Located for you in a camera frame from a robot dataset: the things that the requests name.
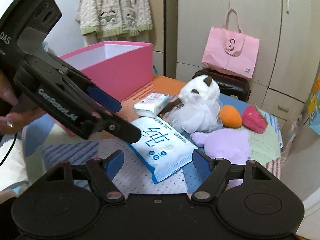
orange plush toy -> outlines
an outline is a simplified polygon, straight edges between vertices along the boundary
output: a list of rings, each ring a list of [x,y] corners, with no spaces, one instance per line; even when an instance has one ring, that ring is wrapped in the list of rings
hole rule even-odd
[[[241,115],[233,106],[223,106],[220,109],[219,117],[225,127],[240,128],[242,126]]]

white wipes package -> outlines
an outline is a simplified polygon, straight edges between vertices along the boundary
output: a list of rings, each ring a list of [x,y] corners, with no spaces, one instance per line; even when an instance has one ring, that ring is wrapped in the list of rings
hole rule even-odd
[[[192,161],[197,147],[161,118],[141,117],[132,124],[141,130],[142,136],[131,147],[153,174],[155,184]]]
[[[168,94],[152,93],[146,98],[136,103],[133,109],[137,115],[156,117],[169,103],[170,97]]]

pink box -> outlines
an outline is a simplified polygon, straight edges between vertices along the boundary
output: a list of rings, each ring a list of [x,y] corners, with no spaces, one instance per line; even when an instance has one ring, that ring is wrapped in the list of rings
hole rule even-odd
[[[152,81],[151,43],[103,41],[61,56],[118,101]]]

cream sweater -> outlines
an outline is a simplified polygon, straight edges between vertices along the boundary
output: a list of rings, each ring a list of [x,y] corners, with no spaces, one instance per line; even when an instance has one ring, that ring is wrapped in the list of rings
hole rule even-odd
[[[120,34],[137,36],[152,30],[148,0],[83,0],[80,14],[82,35],[96,33],[99,38]]]

silver handle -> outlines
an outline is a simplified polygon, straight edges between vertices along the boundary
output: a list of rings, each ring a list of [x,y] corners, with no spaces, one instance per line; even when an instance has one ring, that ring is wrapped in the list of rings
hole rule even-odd
[[[284,108],[284,107],[279,106],[279,105],[278,105],[278,109],[279,109],[280,111],[282,111],[282,112],[285,112],[285,113],[289,112],[289,108]]]
[[[289,0],[287,0],[287,14],[289,14]]]

